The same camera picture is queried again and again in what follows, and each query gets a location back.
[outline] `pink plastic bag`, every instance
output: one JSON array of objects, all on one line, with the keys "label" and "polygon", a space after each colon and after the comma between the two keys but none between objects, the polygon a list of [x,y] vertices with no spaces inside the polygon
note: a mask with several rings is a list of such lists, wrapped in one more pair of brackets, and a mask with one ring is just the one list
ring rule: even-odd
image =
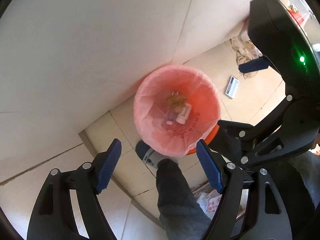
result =
[{"label": "pink plastic bag", "polygon": [[[185,124],[163,125],[172,91],[181,92],[192,105]],[[217,124],[221,117],[220,99],[206,74],[195,68],[170,65],[145,78],[134,98],[133,114],[145,143],[163,155],[182,157]]]}]

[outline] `shoe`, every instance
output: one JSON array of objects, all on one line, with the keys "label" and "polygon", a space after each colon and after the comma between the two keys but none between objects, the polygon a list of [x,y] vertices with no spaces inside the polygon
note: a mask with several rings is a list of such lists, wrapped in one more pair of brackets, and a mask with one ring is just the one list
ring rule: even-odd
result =
[{"label": "shoe", "polygon": [[175,163],[178,163],[178,161],[174,158],[162,155],[161,153],[155,151],[152,149],[148,144],[146,144],[144,141],[140,140],[136,145],[136,153],[139,156],[139,158],[145,163],[148,164],[154,168],[158,168],[159,162],[165,159],[173,160]]}]

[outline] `beige floor tile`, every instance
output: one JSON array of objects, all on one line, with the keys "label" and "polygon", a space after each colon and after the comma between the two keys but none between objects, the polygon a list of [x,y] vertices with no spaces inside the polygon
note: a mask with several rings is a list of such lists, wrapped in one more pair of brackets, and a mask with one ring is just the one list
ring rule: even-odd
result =
[{"label": "beige floor tile", "polygon": [[276,108],[277,105],[283,100],[279,96],[279,94],[275,91],[269,100],[265,103],[265,105],[262,107],[262,112],[265,116],[267,116],[273,109]]},{"label": "beige floor tile", "polygon": [[198,189],[208,181],[200,162],[183,172],[183,175],[192,191]]},{"label": "beige floor tile", "polygon": [[157,176],[157,169],[150,166],[150,165],[146,165],[146,167],[148,168],[148,170],[153,174],[153,176],[156,178]]},{"label": "beige floor tile", "polygon": [[197,155],[191,154],[181,158],[178,158],[179,167],[182,172],[185,172],[187,169],[191,168],[193,165],[199,162]]},{"label": "beige floor tile", "polygon": [[158,190],[155,187],[147,192],[135,196],[134,199],[138,201],[143,208],[149,211],[151,215],[155,218],[159,218],[160,212],[157,206],[158,196]]},{"label": "beige floor tile", "polygon": [[285,82],[282,81],[281,84],[276,89],[279,99],[283,100],[285,98]]},{"label": "beige floor tile", "polygon": [[188,60],[184,63],[185,66],[194,67],[196,69],[199,69],[202,71],[202,66],[206,64],[207,60],[205,57],[202,56],[202,54],[195,56],[191,60]]},{"label": "beige floor tile", "polygon": [[235,58],[236,58],[237,52],[232,48],[231,40],[227,40],[227,41],[225,41],[224,43],[227,45],[228,49],[232,52],[232,54],[233,54],[233,55],[235,56]]},{"label": "beige floor tile", "polygon": [[117,239],[121,239],[125,217],[131,203],[130,197],[111,180],[108,187],[97,195],[97,198],[113,233]]},{"label": "beige floor tile", "polygon": [[256,94],[260,106],[263,106],[271,97],[276,87],[270,81],[268,70],[261,70],[253,78],[248,79],[253,87],[253,92]]},{"label": "beige floor tile", "polygon": [[130,205],[122,240],[168,240],[165,231]]},{"label": "beige floor tile", "polygon": [[201,68],[212,79],[218,90],[228,85],[231,75],[235,77],[241,75],[236,64],[236,57],[226,43],[221,43],[198,57],[202,57],[202,60],[199,60],[203,62]]},{"label": "beige floor tile", "polygon": [[273,84],[275,88],[277,88],[280,83],[283,81],[282,76],[276,72],[273,68],[268,67],[266,70],[263,70],[267,73],[270,82]]},{"label": "beige floor tile", "polygon": [[232,121],[231,117],[226,109],[226,107],[224,106],[223,102],[221,101],[221,120],[227,120],[227,121]]},{"label": "beige floor tile", "polygon": [[239,87],[234,99],[227,97],[224,90],[221,90],[219,94],[232,121],[248,122],[259,111],[262,105],[254,93],[250,79],[244,79],[241,76],[238,80]]},{"label": "beige floor tile", "polygon": [[116,124],[110,112],[105,113],[103,116],[90,124],[85,129],[85,132],[87,133],[92,145],[98,153],[106,151],[114,138],[118,138],[121,141],[121,154],[125,154],[132,150],[129,141]]},{"label": "beige floor tile", "polygon": [[110,112],[132,147],[135,148],[141,137],[136,130],[133,120],[133,100],[134,96],[128,98],[119,106],[110,110]]},{"label": "beige floor tile", "polygon": [[262,109],[260,109],[252,118],[249,120],[249,124],[256,125],[259,123],[263,118],[265,118],[265,115],[263,114]]},{"label": "beige floor tile", "polygon": [[138,195],[156,186],[156,178],[134,150],[120,157],[113,174],[131,196]]}]

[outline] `garbage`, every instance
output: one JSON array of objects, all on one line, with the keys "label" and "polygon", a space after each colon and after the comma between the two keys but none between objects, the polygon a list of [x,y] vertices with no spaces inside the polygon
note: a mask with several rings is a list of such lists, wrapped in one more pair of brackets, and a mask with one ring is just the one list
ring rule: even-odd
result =
[{"label": "garbage", "polygon": [[202,211],[212,219],[217,211],[219,202],[222,195],[220,195],[215,189],[210,193],[201,193],[197,199],[197,203],[200,205]]},{"label": "garbage", "polygon": [[184,107],[182,108],[181,112],[178,114],[176,121],[178,123],[185,124],[188,117],[189,117],[191,109],[192,109],[192,105],[185,104]]},{"label": "garbage", "polygon": [[172,125],[174,121],[178,123],[185,124],[184,118],[180,122],[180,115],[186,116],[186,97],[178,91],[173,91],[172,94],[167,98],[168,99],[168,110],[165,115],[165,123]]}]

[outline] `white plastic bag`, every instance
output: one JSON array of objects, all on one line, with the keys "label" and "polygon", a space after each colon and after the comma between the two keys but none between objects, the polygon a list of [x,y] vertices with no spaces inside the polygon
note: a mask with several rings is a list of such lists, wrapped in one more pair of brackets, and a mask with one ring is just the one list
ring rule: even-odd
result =
[{"label": "white plastic bag", "polygon": [[221,199],[221,196],[215,189],[211,191],[210,193],[201,193],[197,199],[197,203],[200,205],[202,211],[211,219],[214,216],[215,211],[213,212],[213,204],[216,205],[217,203],[217,198],[219,198],[219,201]]}]

